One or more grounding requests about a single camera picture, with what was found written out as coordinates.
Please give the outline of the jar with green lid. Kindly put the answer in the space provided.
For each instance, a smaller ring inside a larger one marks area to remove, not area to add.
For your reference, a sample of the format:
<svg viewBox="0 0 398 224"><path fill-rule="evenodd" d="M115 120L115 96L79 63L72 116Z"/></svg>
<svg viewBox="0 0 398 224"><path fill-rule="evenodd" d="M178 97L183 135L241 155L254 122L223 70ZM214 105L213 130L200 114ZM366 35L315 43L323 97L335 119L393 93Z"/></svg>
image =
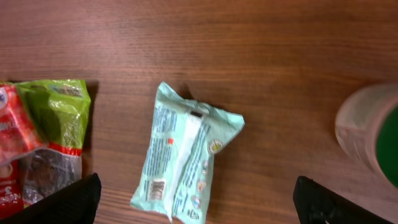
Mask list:
<svg viewBox="0 0 398 224"><path fill-rule="evenodd" d="M364 87L342 104L335 119L341 148L397 188L397 84Z"/></svg>

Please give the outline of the green gummy candy bag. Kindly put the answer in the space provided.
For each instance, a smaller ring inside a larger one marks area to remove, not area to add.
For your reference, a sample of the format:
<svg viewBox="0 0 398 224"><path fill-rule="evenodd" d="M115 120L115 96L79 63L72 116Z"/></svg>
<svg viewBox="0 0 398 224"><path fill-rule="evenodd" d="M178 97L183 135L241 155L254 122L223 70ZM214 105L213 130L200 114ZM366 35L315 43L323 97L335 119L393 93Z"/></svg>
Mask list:
<svg viewBox="0 0 398 224"><path fill-rule="evenodd" d="M28 207L81 179L91 98L84 80L34 80L17 87L47 142L22 161L22 201Z"/></svg>

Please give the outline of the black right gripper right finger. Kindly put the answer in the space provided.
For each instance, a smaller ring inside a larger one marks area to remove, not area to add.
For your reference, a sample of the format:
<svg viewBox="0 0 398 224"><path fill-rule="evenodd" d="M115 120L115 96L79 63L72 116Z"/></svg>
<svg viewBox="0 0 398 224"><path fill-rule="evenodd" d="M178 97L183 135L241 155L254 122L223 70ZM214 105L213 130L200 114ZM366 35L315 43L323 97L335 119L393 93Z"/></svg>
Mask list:
<svg viewBox="0 0 398 224"><path fill-rule="evenodd" d="M306 176L297 178L293 201L301 224L392 224Z"/></svg>

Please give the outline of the mint green wipes packet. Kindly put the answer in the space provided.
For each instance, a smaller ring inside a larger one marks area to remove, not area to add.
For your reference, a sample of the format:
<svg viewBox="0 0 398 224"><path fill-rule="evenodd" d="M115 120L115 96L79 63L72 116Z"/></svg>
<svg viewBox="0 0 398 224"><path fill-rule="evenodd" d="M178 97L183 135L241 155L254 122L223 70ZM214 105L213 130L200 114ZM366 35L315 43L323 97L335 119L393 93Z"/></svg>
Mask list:
<svg viewBox="0 0 398 224"><path fill-rule="evenodd" d="M130 205L169 220L205 223L215 155L244 125L242 115L184 99L162 82L146 160Z"/></svg>

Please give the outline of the red small juice carton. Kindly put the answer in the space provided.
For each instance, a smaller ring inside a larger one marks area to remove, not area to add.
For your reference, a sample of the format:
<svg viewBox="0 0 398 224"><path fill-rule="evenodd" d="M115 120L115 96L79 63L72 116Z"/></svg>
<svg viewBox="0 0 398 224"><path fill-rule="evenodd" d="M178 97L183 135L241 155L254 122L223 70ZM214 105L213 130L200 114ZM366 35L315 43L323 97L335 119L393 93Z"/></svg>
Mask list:
<svg viewBox="0 0 398 224"><path fill-rule="evenodd" d="M13 84L1 84L1 218L24 208L19 159L44 146Z"/></svg>

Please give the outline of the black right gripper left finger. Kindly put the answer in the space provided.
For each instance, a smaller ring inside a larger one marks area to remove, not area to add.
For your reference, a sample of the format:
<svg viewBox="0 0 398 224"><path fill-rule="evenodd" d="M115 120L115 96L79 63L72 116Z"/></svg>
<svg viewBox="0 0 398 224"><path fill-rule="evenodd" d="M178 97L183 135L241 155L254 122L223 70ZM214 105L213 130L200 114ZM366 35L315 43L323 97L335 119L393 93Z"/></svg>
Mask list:
<svg viewBox="0 0 398 224"><path fill-rule="evenodd" d="M1 224L93 224L100 198L101 181L93 173L2 219Z"/></svg>

